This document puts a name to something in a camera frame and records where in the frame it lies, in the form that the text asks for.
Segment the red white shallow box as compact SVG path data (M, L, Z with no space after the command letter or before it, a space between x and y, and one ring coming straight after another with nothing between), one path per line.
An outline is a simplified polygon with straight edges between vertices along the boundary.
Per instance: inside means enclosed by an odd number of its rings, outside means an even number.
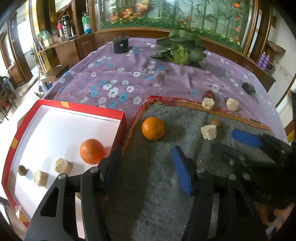
M72 164L69 177L83 174L98 164L82 160L81 144L91 138L100 141L106 158L114 146L120 146L125 126L122 111L63 101L37 101L21 122L4 164L2 185L11 207L20 207L30 224L44 195L60 175L55 171L56 161L62 158ZM18 174L19 165L28 170L25 176ZM38 170L47 173L46 187L34 183Z

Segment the beige peeled fruit chunk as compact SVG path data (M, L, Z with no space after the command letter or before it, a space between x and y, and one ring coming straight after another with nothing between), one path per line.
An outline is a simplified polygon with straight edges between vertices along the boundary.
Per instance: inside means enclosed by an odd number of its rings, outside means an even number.
M55 171L59 174L65 173L67 175L70 174L72 170L72 164L68 162L66 159L59 158L55 164Z

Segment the black thermos flask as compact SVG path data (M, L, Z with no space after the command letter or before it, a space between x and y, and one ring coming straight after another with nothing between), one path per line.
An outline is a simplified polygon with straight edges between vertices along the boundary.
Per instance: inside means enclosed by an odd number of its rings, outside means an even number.
M72 18L69 14L62 16L61 18L62 26L66 38L72 38L75 36L75 26L73 25Z

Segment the purple floral tablecloth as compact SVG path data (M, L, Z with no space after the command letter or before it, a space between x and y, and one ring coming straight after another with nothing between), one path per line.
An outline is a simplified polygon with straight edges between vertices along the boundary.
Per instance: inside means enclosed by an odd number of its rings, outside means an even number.
M211 90L215 107L225 109L225 97L236 99L237 115L265 124L277 138L287 140L276 108L252 72L210 51L197 68L152 58L155 39L131 38L129 45L124 54L115 54L111 43L91 52L50 88L45 99L122 110L131 121L151 95L201 102ZM254 86L259 102L243 90L245 82Z

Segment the orange mandarin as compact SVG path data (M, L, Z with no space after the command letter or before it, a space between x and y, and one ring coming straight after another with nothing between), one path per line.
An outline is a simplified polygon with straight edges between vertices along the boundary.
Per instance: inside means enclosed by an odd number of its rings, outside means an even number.
M151 141L157 141L165 135L165 123L157 117L147 118L142 124L142 134Z
M100 141L91 138L81 144L80 156L85 163L96 165L104 158L105 148Z

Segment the green water bottle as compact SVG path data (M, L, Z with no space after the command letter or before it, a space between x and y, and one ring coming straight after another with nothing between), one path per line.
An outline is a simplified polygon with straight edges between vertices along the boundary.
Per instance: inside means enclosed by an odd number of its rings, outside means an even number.
M82 25L83 25L84 33L86 33L86 34L92 33L91 24L90 24L90 16L87 11L84 11L82 13Z

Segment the wooden shelf cabinet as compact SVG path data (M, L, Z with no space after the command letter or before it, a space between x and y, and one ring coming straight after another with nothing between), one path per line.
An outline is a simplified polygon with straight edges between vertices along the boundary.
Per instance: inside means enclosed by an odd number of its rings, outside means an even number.
M37 64L44 73L58 65L71 68L97 49L94 1L28 1L27 5ZM90 16L90 34L84 33L84 11ZM66 38L64 33L64 40L60 42L57 23L62 23L62 16L67 14L75 26L75 36Z

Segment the green leafy vegetable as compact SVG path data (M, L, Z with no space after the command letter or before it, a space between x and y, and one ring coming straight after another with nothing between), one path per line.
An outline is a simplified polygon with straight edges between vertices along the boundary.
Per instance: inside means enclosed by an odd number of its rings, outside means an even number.
M174 64L200 66L207 54L200 38L184 30L173 30L168 37L158 38L152 58L168 59Z

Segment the brown longan fruit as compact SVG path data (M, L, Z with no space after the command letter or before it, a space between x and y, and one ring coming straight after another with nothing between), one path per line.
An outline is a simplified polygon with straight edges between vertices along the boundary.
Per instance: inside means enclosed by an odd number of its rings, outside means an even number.
M220 127L221 126L221 120L219 120L218 118L212 118L210 120L210 124L215 125L217 127Z
M20 176L25 176L27 174L27 172L28 172L28 170L23 165L18 166L18 174Z

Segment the small black clip object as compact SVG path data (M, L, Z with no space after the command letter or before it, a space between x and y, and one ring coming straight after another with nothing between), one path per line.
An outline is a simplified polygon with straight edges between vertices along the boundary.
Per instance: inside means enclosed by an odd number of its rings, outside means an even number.
M242 88L248 95L252 96L257 102L259 102L256 96L256 90L251 83L247 83L247 82L243 83Z

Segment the grey felt mat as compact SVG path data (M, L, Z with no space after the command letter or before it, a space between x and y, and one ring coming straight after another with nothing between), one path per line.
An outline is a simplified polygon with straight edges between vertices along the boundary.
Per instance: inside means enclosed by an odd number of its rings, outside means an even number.
M160 118L165 135L157 141L142 134L142 124L150 117ZM243 123L222 119L217 138L202 137L200 128L212 115L183 106L152 103L132 131L118 178L105 210L112 240L182 240L194 197L182 189L172 151L180 146L185 156L213 175L226 177L234 166L211 153L214 142L251 154L251 147L231 138L234 128L262 133Z

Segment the small wooden stool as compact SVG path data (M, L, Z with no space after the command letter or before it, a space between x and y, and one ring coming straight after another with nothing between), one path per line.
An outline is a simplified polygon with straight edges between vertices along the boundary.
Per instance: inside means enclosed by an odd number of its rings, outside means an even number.
M41 77L42 88L47 92L59 78L69 70L68 65L58 65L51 68Z

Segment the pink bottle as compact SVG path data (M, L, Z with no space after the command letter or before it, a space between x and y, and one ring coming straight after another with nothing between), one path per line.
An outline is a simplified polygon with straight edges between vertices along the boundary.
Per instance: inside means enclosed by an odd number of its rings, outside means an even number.
M64 32L63 32L63 26L62 26L60 21L58 21L58 23L57 23L57 30L58 30L59 41L63 42L63 40L64 40Z

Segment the black cylindrical device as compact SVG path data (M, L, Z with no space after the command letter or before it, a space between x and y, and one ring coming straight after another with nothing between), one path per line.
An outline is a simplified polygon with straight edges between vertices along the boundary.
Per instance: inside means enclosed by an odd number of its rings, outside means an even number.
M129 37L125 35L124 31L121 35L112 39L115 54L123 54L129 51Z

